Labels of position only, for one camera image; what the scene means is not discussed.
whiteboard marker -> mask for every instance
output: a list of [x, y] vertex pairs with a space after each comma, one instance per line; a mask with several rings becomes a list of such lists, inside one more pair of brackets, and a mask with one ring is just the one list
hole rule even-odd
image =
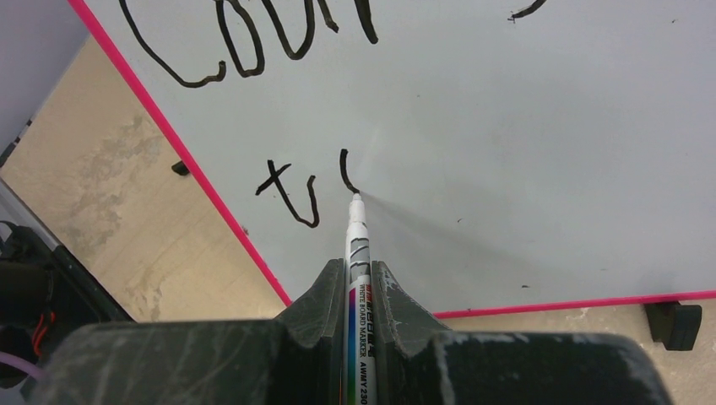
[[377, 403], [376, 359], [373, 335], [371, 253], [368, 249], [366, 207], [353, 195], [345, 233], [345, 332], [343, 403]]

black mount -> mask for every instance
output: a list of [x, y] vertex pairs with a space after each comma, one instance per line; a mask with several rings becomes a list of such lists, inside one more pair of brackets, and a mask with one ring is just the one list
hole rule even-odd
[[179, 176], [189, 176], [189, 168], [181, 160], [171, 166], [171, 171]]
[[666, 350], [692, 350], [701, 326], [700, 305], [681, 305], [678, 301], [646, 304], [649, 331]]
[[[82, 327], [52, 355], [52, 378], [31, 403], [337, 403], [343, 274], [343, 259], [329, 261], [273, 320]], [[670, 403], [647, 355], [624, 337], [455, 332], [383, 262], [372, 264], [372, 287], [381, 405]]]

rainbow stripe label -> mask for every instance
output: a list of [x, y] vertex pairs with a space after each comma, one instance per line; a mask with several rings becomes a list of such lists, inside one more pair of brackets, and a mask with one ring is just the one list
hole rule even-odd
[[348, 404], [373, 404], [377, 398], [371, 276], [358, 276], [348, 297]]

black clamp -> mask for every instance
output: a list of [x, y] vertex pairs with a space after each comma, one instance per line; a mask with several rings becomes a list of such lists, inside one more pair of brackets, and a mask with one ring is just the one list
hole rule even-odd
[[692, 350], [701, 326], [700, 305], [681, 305], [678, 301], [646, 304], [651, 338], [666, 350]]

pink whiteboard border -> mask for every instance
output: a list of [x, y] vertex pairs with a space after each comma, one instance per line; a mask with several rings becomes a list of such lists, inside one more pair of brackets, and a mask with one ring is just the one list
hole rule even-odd
[[[289, 295], [284, 291], [279, 280], [271, 273], [271, 270], [263, 261], [261, 255], [258, 254], [256, 247], [253, 246], [251, 241], [244, 234], [241, 226], [236, 221], [231, 211], [226, 207], [219, 193], [216, 192], [209, 179], [199, 168], [196, 160], [189, 153], [189, 150], [184, 143], [176, 135], [174, 128], [171, 127], [169, 121], [166, 120], [164, 114], [161, 113], [159, 106], [152, 100], [147, 89], [144, 88], [139, 78], [129, 64], [124, 59], [122, 54], [119, 52], [117, 47], [112, 42], [110, 36], [106, 33], [100, 22], [97, 20], [95, 15], [92, 13], [90, 8], [84, 2], [84, 0], [68, 0], [69, 4], [74, 8], [75, 13], [82, 19], [84, 24], [89, 29], [89, 32], [100, 44], [100, 47], [105, 54], [110, 58], [117, 71], [122, 75], [124, 80], [127, 82], [129, 87], [132, 89], [134, 94], [142, 103], [144, 108], [147, 110], [152, 119], [155, 120], [157, 127], [164, 133], [166, 139], [169, 141], [171, 146], [176, 150], [176, 153], [182, 159], [184, 164], [187, 166], [189, 171], [192, 172], [194, 179], [202, 187], [203, 191], [209, 197], [209, 200], [214, 204], [219, 213], [224, 218], [224, 221], [229, 225], [229, 228], [234, 232], [241, 244], [246, 248], [249, 256], [258, 266], [258, 269], [263, 273], [263, 276], [274, 288], [276, 294], [279, 295], [281, 300], [286, 306], [290, 305], [291, 299]], [[626, 298], [606, 298], [600, 300], [584, 300], [584, 301], [568, 301], [558, 302], [554, 304], [536, 304], [536, 305], [520, 305], [520, 306], [509, 306], [502, 308], [488, 308], [479, 310], [449, 310], [444, 312], [436, 312], [435, 316], [438, 318], [457, 318], [463, 316], [485, 316], [485, 315], [498, 315], [498, 314], [511, 314], [518, 312], [531, 312], [531, 311], [553, 311], [553, 310], [566, 310], [572, 308], [583, 308], [592, 306], [607, 306], [607, 305], [629, 305], [629, 304], [647, 304], [652, 302], [663, 302], [663, 301], [678, 301], [678, 300], [703, 300], [707, 298], [716, 298], [716, 290], [711, 291], [696, 291], [691, 293], [682, 294], [657, 294], [657, 295], [644, 295], [644, 296], [633, 296]]]

